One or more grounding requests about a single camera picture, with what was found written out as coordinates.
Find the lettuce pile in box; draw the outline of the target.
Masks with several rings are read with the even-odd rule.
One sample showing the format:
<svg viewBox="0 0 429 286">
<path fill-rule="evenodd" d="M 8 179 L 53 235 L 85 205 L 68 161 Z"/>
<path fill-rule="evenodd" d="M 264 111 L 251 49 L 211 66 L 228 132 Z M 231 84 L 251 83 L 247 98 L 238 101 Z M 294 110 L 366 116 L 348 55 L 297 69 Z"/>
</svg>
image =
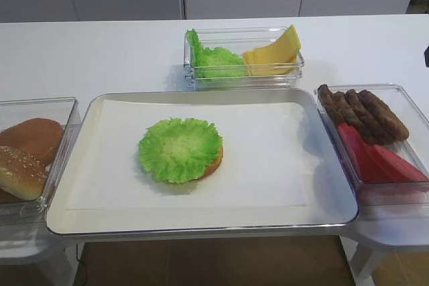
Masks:
<svg viewBox="0 0 429 286">
<path fill-rule="evenodd" d="M 244 77 L 244 61 L 238 54 L 224 48 L 204 47 L 195 29 L 186 32 L 192 46 L 192 66 L 198 78 Z"/>
</svg>

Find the clear meat and tomato box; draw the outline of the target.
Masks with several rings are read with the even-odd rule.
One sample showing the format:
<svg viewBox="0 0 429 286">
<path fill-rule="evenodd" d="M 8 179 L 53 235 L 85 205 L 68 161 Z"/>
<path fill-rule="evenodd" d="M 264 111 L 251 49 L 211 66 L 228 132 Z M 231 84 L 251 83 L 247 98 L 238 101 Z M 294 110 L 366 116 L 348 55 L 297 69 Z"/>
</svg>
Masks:
<svg viewBox="0 0 429 286">
<path fill-rule="evenodd" d="M 360 90 L 372 92 L 399 117 L 408 128 L 409 137 L 405 141 L 393 143 L 386 148 L 405 159 L 424 175 L 428 175 L 428 119 L 407 92 L 401 86 L 394 84 L 330 87 L 331 92 L 346 92 L 350 89 L 355 89 L 357 92 Z M 319 99 L 317 90 L 314 90 L 314 95 L 322 122 L 360 206 L 428 205 L 428 184 L 425 182 L 393 184 L 364 184 L 360 182 L 340 135 Z"/>
</svg>

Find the red tomato slice right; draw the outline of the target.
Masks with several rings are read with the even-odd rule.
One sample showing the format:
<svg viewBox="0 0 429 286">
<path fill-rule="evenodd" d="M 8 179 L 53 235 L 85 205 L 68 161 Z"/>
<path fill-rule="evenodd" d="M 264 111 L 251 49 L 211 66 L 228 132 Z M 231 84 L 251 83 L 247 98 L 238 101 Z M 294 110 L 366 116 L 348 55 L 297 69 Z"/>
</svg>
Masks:
<svg viewBox="0 0 429 286">
<path fill-rule="evenodd" d="M 417 167 L 381 145 L 368 145 L 366 151 L 389 183 L 428 182 Z"/>
</svg>

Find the plain brown bun bottom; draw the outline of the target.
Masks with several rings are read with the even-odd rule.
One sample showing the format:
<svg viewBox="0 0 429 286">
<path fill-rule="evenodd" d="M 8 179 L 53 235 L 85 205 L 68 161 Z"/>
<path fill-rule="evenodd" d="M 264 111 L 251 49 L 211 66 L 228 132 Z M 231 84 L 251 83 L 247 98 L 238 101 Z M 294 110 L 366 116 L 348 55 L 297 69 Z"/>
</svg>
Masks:
<svg viewBox="0 0 429 286">
<path fill-rule="evenodd" d="M 61 124 L 34 118 L 1 132 L 1 146 L 10 146 L 35 157 L 44 165 L 53 162 L 64 134 Z"/>
</svg>

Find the green lettuce leaf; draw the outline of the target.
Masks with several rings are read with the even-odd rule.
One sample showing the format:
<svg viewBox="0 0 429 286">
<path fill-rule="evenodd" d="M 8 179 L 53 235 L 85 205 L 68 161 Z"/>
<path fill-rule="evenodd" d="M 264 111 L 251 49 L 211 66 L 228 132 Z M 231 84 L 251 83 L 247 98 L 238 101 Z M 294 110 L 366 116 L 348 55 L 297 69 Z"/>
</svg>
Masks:
<svg viewBox="0 0 429 286">
<path fill-rule="evenodd" d="M 213 123 L 173 118 L 147 128 L 138 145 L 142 168 L 156 180 L 183 184 L 196 180 L 217 158 L 223 144 Z"/>
</svg>

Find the clear lettuce and cheese box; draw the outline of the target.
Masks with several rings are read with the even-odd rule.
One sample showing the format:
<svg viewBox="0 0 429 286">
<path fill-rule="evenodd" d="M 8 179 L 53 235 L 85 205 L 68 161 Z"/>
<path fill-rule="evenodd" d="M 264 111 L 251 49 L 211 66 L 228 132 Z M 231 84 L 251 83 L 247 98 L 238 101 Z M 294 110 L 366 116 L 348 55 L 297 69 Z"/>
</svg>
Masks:
<svg viewBox="0 0 429 286">
<path fill-rule="evenodd" d="M 204 47 L 214 49 L 224 47 L 243 59 L 246 51 L 264 47 L 275 42 L 288 27 L 248 27 L 226 29 L 196 29 L 199 39 Z M 293 71 L 289 74 L 273 76 L 249 76 L 226 78 L 198 78 L 195 75 L 195 67 L 192 66 L 192 46 L 184 36 L 184 73 L 185 79 L 196 90 L 214 90 L 226 88 L 263 88 L 263 87 L 294 87 L 298 85 L 302 77 L 304 59 L 301 50 Z"/>
</svg>

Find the right white table leg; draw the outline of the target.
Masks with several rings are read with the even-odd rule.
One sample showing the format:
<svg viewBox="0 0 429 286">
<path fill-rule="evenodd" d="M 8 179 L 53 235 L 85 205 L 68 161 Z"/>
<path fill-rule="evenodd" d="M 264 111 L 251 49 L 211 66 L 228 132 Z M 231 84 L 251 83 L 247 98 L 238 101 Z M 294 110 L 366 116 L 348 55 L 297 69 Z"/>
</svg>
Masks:
<svg viewBox="0 0 429 286">
<path fill-rule="evenodd" d="M 356 234 L 341 236 L 340 240 L 355 285 L 374 285 L 372 273 L 398 242 L 396 236 L 388 234 Z"/>
</svg>

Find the white paper tray liner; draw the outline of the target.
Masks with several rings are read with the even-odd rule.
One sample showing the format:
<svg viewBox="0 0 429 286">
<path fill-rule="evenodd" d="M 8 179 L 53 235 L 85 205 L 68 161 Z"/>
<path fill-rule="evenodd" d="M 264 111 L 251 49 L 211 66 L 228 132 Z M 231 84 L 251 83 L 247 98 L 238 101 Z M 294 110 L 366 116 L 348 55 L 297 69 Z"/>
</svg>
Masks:
<svg viewBox="0 0 429 286">
<path fill-rule="evenodd" d="M 215 125 L 223 138 L 221 166 L 202 180 L 162 184 L 142 171 L 137 145 L 148 127 L 178 117 Z M 74 154 L 80 160 L 69 210 L 301 206 L 310 171 L 298 135 L 296 103 L 154 104 L 105 100 L 86 120 Z"/>
</svg>

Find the bun bottom on tray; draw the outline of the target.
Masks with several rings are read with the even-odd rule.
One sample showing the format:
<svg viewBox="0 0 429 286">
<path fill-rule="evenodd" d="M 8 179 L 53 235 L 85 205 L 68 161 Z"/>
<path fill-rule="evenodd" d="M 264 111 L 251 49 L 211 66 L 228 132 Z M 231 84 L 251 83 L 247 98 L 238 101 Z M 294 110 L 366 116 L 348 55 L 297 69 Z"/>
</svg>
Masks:
<svg viewBox="0 0 429 286">
<path fill-rule="evenodd" d="M 223 149 L 223 144 L 221 144 L 221 147 L 220 147 L 219 154 L 218 154 L 217 158 L 214 159 L 212 161 L 212 163 L 205 169 L 204 173 L 201 176 L 197 177 L 196 179 L 197 180 L 201 180 L 201 179 L 209 176 L 213 172 L 215 172 L 219 168 L 219 166 L 221 165 L 221 163 L 222 163 L 223 155 L 224 155 L 224 149 Z"/>
</svg>

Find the sesame bun top front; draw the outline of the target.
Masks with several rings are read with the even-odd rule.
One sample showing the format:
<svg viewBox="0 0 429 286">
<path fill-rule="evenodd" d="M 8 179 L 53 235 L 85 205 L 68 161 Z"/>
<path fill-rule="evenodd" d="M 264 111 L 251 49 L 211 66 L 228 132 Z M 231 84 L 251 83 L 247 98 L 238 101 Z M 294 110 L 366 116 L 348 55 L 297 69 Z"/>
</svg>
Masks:
<svg viewBox="0 0 429 286">
<path fill-rule="evenodd" d="M 22 200 L 37 199 L 46 182 L 45 166 L 30 154 L 1 146 L 1 189 Z"/>
</svg>

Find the brown meat patty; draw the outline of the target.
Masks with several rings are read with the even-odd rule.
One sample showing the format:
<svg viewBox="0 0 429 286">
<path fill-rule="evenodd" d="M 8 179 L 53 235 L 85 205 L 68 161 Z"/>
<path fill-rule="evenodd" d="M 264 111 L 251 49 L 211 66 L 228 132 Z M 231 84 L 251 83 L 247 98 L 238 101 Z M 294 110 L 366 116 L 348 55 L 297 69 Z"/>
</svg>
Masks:
<svg viewBox="0 0 429 286">
<path fill-rule="evenodd" d="M 363 124 L 358 129 L 363 140 L 370 145 L 389 145 L 394 143 L 394 138 L 381 126 L 376 118 L 364 107 L 354 89 L 345 92 L 345 98 L 357 118 Z"/>
<path fill-rule="evenodd" d="M 363 106 L 395 141 L 405 141 L 409 137 L 408 128 L 375 94 L 362 90 L 358 93 L 358 97 Z"/>
<path fill-rule="evenodd" d="M 370 145 L 378 143 L 376 137 L 371 134 L 370 130 L 358 118 L 350 104 L 347 102 L 343 92 L 335 92 L 332 98 L 339 112 L 344 117 L 346 123 L 350 126 L 353 126 L 357 130 L 364 142 Z"/>
<path fill-rule="evenodd" d="M 322 84 L 317 89 L 318 98 L 324 107 L 326 113 L 337 127 L 346 122 L 344 116 L 339 110 L 339 107 L 333 100 L 333 93 L 330 91 L 326 84 Z"/>
</svg>

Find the red tomato slice left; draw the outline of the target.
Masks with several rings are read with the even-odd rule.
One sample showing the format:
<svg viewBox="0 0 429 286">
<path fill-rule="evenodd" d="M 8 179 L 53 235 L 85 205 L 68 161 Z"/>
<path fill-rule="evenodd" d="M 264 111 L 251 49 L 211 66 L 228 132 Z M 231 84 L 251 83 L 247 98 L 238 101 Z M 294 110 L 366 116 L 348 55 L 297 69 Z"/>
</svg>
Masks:
<svg viewBox="0 0 429 286">
<path fill-rule="evenodd" d="M 386 184 L 387 177 L 370 158 L 367 152 L 367 144 L 362 140 L 357 130 L 347 123 L 341 123 L 337 127 L 337 131 L 355 166 L 359 179 L 364 184 Z"/>
</svg>

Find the clear plastic bun box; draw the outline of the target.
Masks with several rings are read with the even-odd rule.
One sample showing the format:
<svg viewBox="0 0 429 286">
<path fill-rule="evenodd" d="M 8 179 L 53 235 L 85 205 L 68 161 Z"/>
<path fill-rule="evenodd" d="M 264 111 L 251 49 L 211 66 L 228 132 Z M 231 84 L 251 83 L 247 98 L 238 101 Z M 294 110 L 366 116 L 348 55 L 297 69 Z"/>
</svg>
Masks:
<svg viewBox="0 0 429 286">
<path fill-rule="evenodd" d="M 80 130 L 78 101 L 74 97 L 6 100 L 1 102 L 1 132 L 29 119 L 51 119 L 61 124 L 64 134 L 48 172 L 44 189 L 35 200 L 22 200 L 1 189 L 1 225 L 41 220 L 54 194 L 65 163 Z"/>
</svg>

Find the red tomato slice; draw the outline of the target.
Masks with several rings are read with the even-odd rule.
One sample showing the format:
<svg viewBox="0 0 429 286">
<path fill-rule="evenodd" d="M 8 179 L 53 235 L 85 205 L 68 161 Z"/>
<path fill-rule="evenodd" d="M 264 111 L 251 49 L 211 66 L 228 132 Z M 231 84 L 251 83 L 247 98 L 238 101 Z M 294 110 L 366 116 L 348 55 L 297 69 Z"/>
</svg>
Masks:
<svg viewBox="0 0 429 286">
<path fill-rule="evenodd" d="M 370 158 L 367 152 L 367 144 L 362 140 L 357 130 L 347 123 L 341 123 L 337 127 L 337 131 L 355 166 L 359 179 L 364 184 L 386 184 L 387 177 Z"/>
<path fill-rule="evenodd" d="M 368 145 L 366 151 L 389 183 L 428 182 L 417 167 L 381 145 Z"/>
</svg>

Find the yellow cheese slices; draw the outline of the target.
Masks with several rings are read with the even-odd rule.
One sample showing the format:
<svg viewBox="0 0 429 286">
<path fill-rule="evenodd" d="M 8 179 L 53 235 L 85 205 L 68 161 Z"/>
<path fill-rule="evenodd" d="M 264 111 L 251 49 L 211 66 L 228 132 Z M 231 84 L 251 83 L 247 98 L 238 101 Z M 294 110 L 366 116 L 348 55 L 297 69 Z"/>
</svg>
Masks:
<svg viewBox="0 0 429 286">
<path fill-rule="evenodd" d="M 273 76 L 293 71 L 301 50 L 301 43 L 294 25 L 291 25 L 270 45 L 246 51 L 243 54 L 249 76 Z"/>
</svg>

